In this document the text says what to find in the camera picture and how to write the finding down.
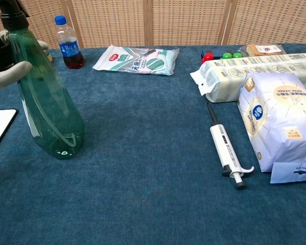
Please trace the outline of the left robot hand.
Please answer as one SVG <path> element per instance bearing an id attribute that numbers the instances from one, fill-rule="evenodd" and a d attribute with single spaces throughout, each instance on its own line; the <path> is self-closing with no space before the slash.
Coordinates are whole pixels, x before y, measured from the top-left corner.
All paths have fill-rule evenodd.
<path id="1" fill-rule="evenodd" d="M 28 61 L 14 63 L 10 47 L 8 31 L 0 31 L 0 88 L 7 87 L 19 81 L 33 67 Z"/>

